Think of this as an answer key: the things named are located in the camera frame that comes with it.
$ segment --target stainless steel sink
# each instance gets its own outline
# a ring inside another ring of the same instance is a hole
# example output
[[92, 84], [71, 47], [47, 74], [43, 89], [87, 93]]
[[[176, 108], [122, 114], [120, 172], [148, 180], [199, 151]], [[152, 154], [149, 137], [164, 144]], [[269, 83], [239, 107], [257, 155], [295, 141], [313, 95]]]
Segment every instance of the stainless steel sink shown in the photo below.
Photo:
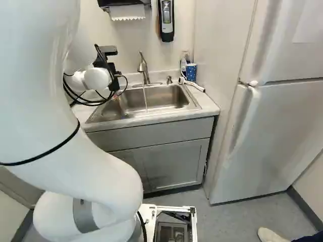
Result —
[[87, 124], [200, 109], [185, 85], [146, 86], [147, 110], [142, 87], [129, 88], [122, 95], [98, 107]]

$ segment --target refrigerator handle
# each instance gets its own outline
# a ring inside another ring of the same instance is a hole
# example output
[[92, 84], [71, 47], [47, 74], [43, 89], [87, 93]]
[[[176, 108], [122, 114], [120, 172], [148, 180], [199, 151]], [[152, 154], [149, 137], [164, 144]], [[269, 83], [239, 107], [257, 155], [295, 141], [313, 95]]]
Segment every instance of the refrigerator handle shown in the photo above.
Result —
[[243, 123], [241, 125], [240, 132], [237, 135], [235, 145], [232, 148], [231, 155], [234, 155], [240, 149], [240, 146], [245, 141], [247, 134], [249, 133], [249, 130], [251, 128], [251, 126], [250, 126], [251, 121], [253, 120], [253, 117], [254, 117], [254, 115], [257, 111], [258, 105], [259, 105], [260, 92], [257, 91], [257, 89], [252, 86], [248, 86], [248, 90], [250, 90], [251, 95], [252, 95], [251, 100], [250, 100], [250, 104], [249, 104], [249, 108], [246, 113], [246, 117], [243, 120]]

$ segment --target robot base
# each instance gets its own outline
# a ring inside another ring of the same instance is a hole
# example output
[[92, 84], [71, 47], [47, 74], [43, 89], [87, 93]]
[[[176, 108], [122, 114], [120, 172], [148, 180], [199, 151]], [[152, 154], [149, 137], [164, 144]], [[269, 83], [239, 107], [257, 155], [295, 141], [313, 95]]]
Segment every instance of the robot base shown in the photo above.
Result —
[[[197, 242], [195, 207], [142, 204], [139, 212], [146, 223], [147, 242]], [[144, 242], [139, 220], [128, 242]]]

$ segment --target white shoe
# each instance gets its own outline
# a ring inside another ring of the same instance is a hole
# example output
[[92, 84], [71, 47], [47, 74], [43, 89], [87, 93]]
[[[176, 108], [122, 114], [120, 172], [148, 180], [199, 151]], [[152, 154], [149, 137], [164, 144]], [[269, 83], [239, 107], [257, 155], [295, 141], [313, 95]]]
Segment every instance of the white shoe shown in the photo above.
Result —
[[291, 242], [290, 240], [280, 237], [270, 229], [262, 227], [258, 230], [258, 236], [262, 242]]

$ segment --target white refrigerator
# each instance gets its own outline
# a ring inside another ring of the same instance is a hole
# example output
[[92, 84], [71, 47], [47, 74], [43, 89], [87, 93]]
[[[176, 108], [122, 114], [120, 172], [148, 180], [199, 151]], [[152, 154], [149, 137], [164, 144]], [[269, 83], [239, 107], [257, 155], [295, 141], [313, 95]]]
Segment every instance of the white refrigerator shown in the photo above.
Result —
[[196, 11], [197, 82], [221, 108], [206, 195], [284, 191], [323, 148], [323, 1], [201, 0]]

